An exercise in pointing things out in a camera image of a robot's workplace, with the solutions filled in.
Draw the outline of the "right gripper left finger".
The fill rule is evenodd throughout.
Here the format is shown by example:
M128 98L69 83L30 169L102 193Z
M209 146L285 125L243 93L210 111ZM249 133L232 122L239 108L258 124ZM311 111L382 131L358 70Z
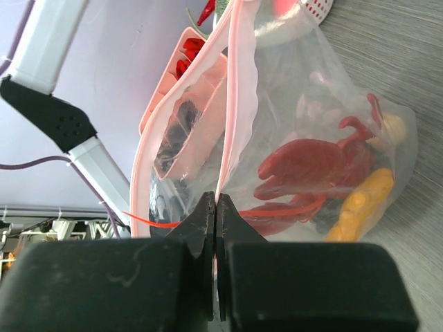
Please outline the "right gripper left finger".
M2 331L206 331L215 196L166 237L29 246L1 283Z

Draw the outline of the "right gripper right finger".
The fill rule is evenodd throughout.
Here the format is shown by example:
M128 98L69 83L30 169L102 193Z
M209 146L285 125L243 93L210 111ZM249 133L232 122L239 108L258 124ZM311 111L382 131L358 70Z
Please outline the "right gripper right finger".
M219 197L219 316L232 331L416 331L395 260L371 243L270 242Z

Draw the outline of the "red plastic lobster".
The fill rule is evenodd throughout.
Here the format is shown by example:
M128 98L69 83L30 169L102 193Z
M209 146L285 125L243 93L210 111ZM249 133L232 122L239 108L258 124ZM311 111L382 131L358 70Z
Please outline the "red plastic lobster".
M338 142L312 138L292 140L267 156L257 169L261 183L253 190L260 204L239 209L239 215L264 236L277 234L300 222L315 217L328 199L343 199L349 188L360 185L370 173L373 156L366 140L372 132L356 117L339 122L340 128L352 127L353 134ZM209 159L192 179L200 181L215 168L216 145ZM140 169L133 177L131 206L126 212L131 219L152 230L171 230L180 222L155 223L149 220L150 183L154 164Z

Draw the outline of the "orange toy carrots bunch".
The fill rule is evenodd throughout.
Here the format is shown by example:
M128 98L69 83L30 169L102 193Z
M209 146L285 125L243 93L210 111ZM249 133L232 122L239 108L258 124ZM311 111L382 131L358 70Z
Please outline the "orange toy carrots bunch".
M344 200L338 221L327 233L328 242L359 240L381 218L395 180L391 169L381 168L369 175Z

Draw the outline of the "clear zip top bag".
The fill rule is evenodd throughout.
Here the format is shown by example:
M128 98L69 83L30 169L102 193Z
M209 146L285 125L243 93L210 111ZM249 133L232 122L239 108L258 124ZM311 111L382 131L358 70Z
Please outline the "clear zip top bag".
M390 137L382 113L393 113L404 120L407 133L400 145L387 153L369 144L368 147L373 156L369 175L381 168L393 173L395 184L386 199L386 208L406 186L417 157L414 112L357 87L319 26L285 44L258 47L254 23L262 2L229 1L223 5L217 14L217 25L204 38L202 49L156 106L138 144L130 206L133 177L140 169L154 164L174 103L215 64L221 53L227 57L225 130L216 144L215 168L190 184L195 196L191 213L204 192L214 193L216 202L223 194L230 196L238 212L258 206L260 201L252 194L261 183L257 176L261 162L298 138L328 142L347 138L354 129L340 128L339 122L348 116L358 118L373 138L380 137L388 144ZM318 214L307 222L297 222L277 234L261 235L270 240L325 240L338 221L344 200L355 188L347 189L343 199L326 200ZM152 230L144 223L130 220L134 237L165 235L172 230Z

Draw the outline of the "beige toy garlic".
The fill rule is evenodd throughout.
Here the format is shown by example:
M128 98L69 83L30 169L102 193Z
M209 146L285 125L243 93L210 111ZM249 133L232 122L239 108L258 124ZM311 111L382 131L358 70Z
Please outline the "beige toy garlic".
M382 113L382 116L385 129L390 137L390 143L382 141L380 137L368 139L366 142L377 151L387 153L391 147L395 148L404 141L407 127L404 120L393 113Z

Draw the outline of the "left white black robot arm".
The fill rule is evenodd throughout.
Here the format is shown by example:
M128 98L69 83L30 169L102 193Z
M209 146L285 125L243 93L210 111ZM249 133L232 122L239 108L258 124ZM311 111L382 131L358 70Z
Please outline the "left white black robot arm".
M50 138L83 176L110 215L129 225L129 181L88 115L53 95L88 1L29 1L1 98Z

